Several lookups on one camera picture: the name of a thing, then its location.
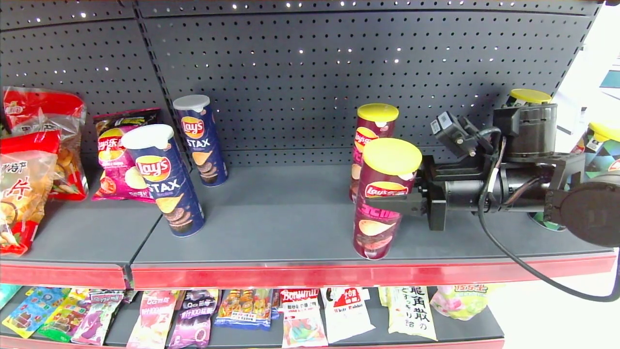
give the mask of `red snack bag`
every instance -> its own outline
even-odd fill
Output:
[[[60,131],[0,139],[0,255],[23,255],[43,219]]]
[[[120,139],[133,129],[154,124],[159,110],[159,108],[140,109],[93,117],[97,129],[99,164],[104,169],[99,179],[101,187],[93,195],[93,200],[132,199],[155,202],[135,161],[123,147]]]
[[[80,201],[88,196],[88,184],[80,160],[82,126],[86,107],[77,96],[46,89],[5,87],[7,124],[13,135],[60,130],[60,150],[50,198]]]

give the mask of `sky blue candy package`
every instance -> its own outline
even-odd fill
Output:
[[[269,331],[272,297],[273,290],[266,288],[226,290],[213,324],[217,327]]]
[[[19,285],[0,284],[0,309],[4,308],[21,287]]]
[[[63,302],[69,291],[68,288],[33,287],[2,324],[22,338],[29,338]]]

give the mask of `potato chip bag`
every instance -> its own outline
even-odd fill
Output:
[[[31,246],[53,182],[60,131],[0,139],[0,255]]]
[[[120,139],[133,129],[155,123],[158,112],[159,108],[151,108],[94,117],[99,163],[104,172],[100,178],[101,187],[93,195],[93,200],[133,199],[155,202],[136,163],[120,143]]]
[[[467,321],[489,303],[489,294],[501,284],[437,286],[431,305],[443,316]]]
[[[86,107],[77,96],[33,88],[4,88],[4,112],[12,135],[59,130],[60,150],[50,199],[80,201],[88,196],[88,183],[80,160]]]

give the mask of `green snack bag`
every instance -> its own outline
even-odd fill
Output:
[[[489,294],[501,284],[437,286],[431,305],[443,316],[467,321],[482,312]]]
[[[69,343],[90,308],[88,293],[89,289],[72,289],[37,332],[51,340]]]

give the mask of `gray shelf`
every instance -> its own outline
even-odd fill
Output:
[[[348,165],[233,168],[227,183],[210,189],[193,173],[206,225],[191,237],[175,238],[161,220],[132,269],[507,261],[468,212],[450,212],[444,232],[429,231],[426,218],[406,217],[385,259],[360,258],[352,247],[349,171]],[[489,214],[488,223],[498,239],[522,257],[611,251],[569,232],[540,228],[525,214]]]
[[[24,299],[24,292],[27,288],[22,288],[19,295],[11,301],[0,312],[2,319],[6,318]],[[381,307],[376,289],[370,289],[371,299],[366,302],[374,330],[364,334],[337,342],[333,347],[342,346],[367,346],[367,345],[415,345],[423,343],[434,343],[426,338],[409,336],[401,333],[388,333],[388,309]],[[119,310],[105,344],[116,347],[124,347],[129,339],[131,330],[140,309],[141,295],[131,304],[124,304]],[[459,321],[444,317],[434,309],[433,321],[439,342],[471,342],[476,340],[493,340],[503,338],[502,329],[487,308],[470,321]],[[272,321],[270,331],[260,330],[239,330],[222,327],[211,328],[211,340],[209,348],[279,348],[282,345],[283,324],[282,319]],[[15,337],[5,326],[0,326],[0,335]],[[35,334],[35,339],[43,339],[42,336]]]
[[[108,286],[120,278],[161,217],[154,204],[92,201],[99,175],[89,178],[91,195],[80,202],[51,201],[31,249],[23,256],[2,256],[5,283],[57,286]],[[116,268],[114,275],[105,270]],[[64,283],[79,280],[80,283]]]

